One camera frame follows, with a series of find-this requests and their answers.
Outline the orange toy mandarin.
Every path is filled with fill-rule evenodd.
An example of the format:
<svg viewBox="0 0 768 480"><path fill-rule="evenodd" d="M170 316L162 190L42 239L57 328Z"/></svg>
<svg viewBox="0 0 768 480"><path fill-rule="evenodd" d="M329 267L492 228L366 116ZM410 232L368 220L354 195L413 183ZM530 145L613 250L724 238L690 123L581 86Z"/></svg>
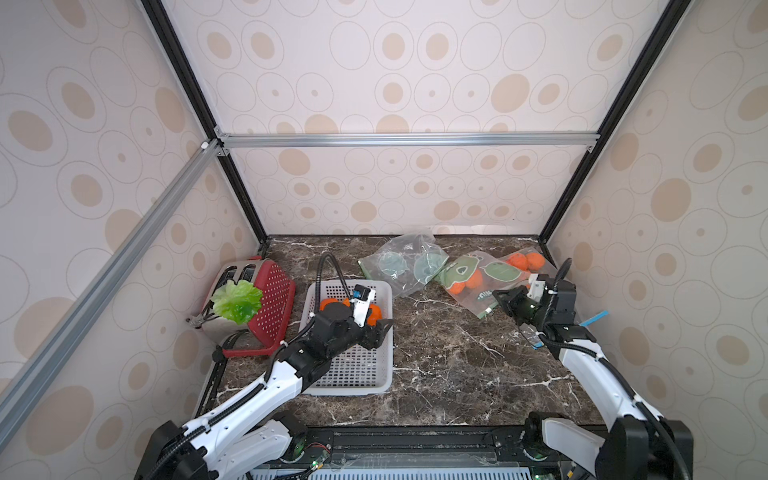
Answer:
<svg viewBox="0 0 768 480"><path fill-rule="evenodd" d="M335 303L343 304L346 307L350 307L350 300L347 298L344 298L343 300L338 300L336 298L328 298L321 301L319 305L319 311L323 311L328 305L332 305Z"/></svg>
<svg viewBox="0 0 768 480"><path fill-rule="evenodd" d="M369 326L376 326L378 321L383 318L381 309L378 305L371 304L366 316L366 324Z"/></svg>

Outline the green-seal clear zip-top bag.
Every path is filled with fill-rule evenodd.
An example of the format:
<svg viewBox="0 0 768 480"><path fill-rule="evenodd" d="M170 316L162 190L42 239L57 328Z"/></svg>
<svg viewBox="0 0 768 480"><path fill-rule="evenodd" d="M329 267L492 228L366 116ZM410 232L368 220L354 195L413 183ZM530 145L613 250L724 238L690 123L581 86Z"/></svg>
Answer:
<svg viewBox="0 0 768 480"><path fill-rule="evenodd" d="M463 308L482 319L498 306L495 290L509 290L527 283L530 273L473 251L450 261L436 280Z"/></svg>

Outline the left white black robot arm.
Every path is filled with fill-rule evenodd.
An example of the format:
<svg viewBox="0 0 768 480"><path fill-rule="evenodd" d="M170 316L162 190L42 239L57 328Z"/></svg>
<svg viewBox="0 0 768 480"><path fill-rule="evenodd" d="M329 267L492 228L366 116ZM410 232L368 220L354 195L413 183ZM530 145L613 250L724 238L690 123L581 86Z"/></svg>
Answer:
<svg viewBox="0 0 768 480"><path fill-rule="evenodd" d="M354 346L378 349L393 322L376 313L374 288L341 284L343 301L324 302L315 283L307 325L271 355L265 372L229 400L182 426L168 421L151 435L138 479L238 479L291 450L302 450L303 427L273 412L320 380Z"/></svg>

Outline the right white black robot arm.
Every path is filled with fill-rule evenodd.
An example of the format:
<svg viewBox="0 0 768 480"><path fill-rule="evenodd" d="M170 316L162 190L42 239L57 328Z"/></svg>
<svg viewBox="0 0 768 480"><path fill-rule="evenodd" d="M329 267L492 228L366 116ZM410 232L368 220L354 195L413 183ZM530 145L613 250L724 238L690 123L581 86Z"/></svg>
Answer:
<svg viewBox="0 0 768 480"><path fill-rule="evenodd" d="M690 479L694 438L631 386L587 327L576 321L576 286L565 261L553 276L507 264L514 284L496 290L498 306L517 325L529 325L539 342L579 381L607 429L600 436L556 414L533 412L520 443L526 456L543 461L558 452L596 479Z"/></svg>

